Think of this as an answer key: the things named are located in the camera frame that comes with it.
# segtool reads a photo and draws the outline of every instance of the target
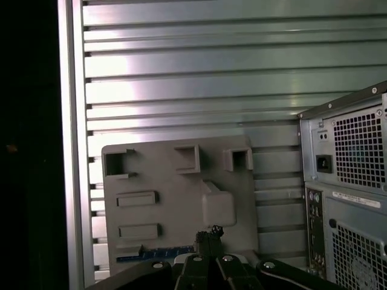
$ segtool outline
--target corrugated metal wall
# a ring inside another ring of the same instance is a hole
[[[386,5],[139,2],[90,0],[82,8],[85,279],[94,269],[97,280],[109,274],[102,147],[222,135],[247,134],[253,144],[260,254],[305,266],[296,114],[386,79]]]

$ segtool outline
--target port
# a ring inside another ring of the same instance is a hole
[[[332,155],[316,156],[317,172],[333,173]]]

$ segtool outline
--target dark background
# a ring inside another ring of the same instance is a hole
[[[57,4],[11,2],[2,7],[3,281],[68,289]]]

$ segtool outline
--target ventilation grille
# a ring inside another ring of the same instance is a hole
[[[381,122],[375,114],[336,122],[334,141],[340,181],[377,189],[386,182]]]
[[[333,233],[336,283],[349,290],[387,289],[387,262],[380,245],[337,225]]]

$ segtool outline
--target screw hole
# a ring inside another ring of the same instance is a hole
[[[336,222],[336,220],[335,220],[335,219],[330,219],[330,220],[329,220],[329,226],[330,226],[331,228],[336,228],[336,227],[337,227],[337,222]]]

